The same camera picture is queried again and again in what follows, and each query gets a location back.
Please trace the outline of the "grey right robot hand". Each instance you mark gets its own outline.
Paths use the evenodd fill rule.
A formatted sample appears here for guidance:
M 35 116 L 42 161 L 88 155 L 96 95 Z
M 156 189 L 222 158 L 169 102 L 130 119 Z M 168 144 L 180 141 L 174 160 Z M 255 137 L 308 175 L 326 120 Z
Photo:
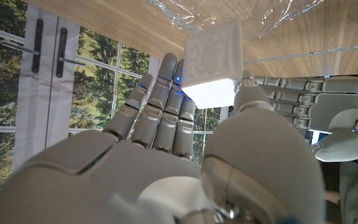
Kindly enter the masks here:
M 0 223 L 323 223 L 321 168 L 244 71 L 234 115 L 201 165 L 84 131 L 35 155 L 0 188 Z

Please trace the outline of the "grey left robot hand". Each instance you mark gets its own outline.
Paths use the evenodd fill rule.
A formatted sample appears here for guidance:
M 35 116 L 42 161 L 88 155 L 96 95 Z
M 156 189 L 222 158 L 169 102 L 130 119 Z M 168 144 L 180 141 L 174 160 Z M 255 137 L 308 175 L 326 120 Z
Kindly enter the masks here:
M 358 159 L 358 77 L 256 77 L 256 81 L 290 124 L 325 135 L 312 145 L 318 160 Z

